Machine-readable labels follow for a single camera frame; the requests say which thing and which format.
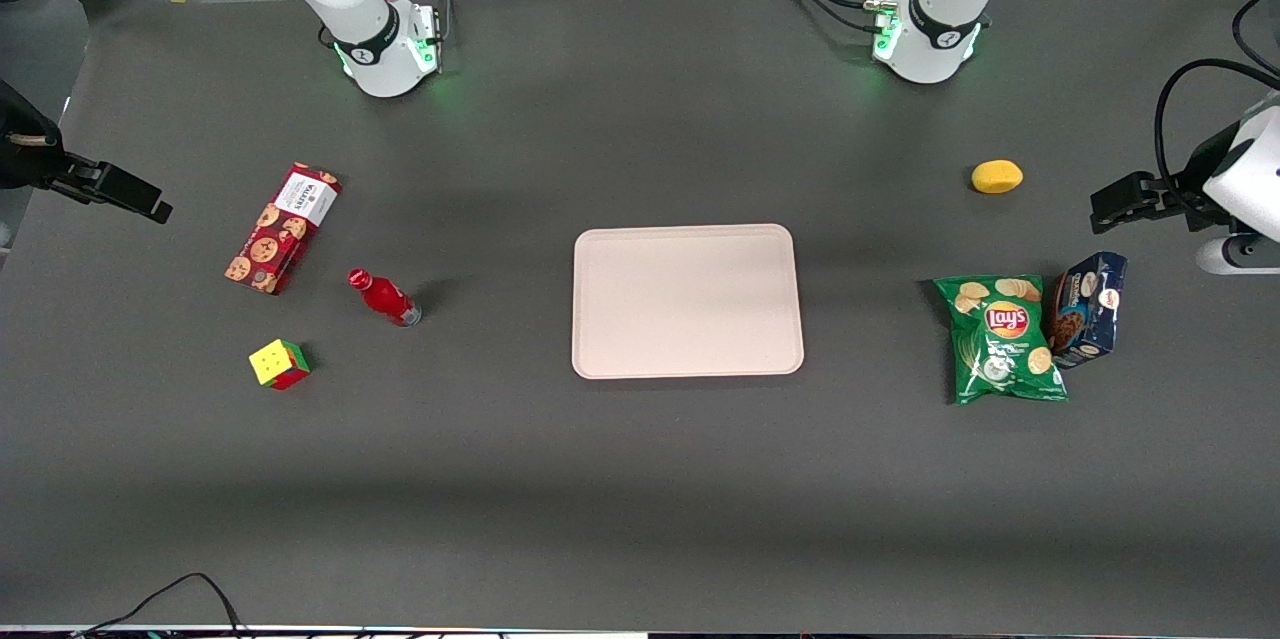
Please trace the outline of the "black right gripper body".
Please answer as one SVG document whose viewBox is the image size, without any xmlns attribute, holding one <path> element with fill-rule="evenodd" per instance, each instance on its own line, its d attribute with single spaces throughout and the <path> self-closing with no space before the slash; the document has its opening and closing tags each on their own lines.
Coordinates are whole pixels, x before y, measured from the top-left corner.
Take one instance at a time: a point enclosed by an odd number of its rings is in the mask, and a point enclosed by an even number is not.
<svg viewBox="0 0 1280 639">
<path fill-rule="evenodd" d="M 69 192 L 73 168 L 54 120 L 1 79 L 1 188 Z"/>
</svg>

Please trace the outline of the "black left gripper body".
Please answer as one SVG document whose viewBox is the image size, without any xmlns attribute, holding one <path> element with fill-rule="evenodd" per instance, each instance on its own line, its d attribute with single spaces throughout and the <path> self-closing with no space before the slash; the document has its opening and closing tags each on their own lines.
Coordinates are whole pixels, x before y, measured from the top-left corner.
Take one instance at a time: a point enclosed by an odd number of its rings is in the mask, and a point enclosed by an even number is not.
<svg viewBox="0 0 1280 639">
<path fill-rule="evenodd" d="M 1171 200 L 1166 205 L 1176 205 L 1187 218 L 1189 228 L 1208 228 L 1208 225 L 1231 225 L 1234 218 L 1206 193 L 1204 183 L 1221 168 L 1239 131 L 1239 124 L 1230 124 L 1197 143 L 1184 168 L 1165 179 Z"/>
</svg>

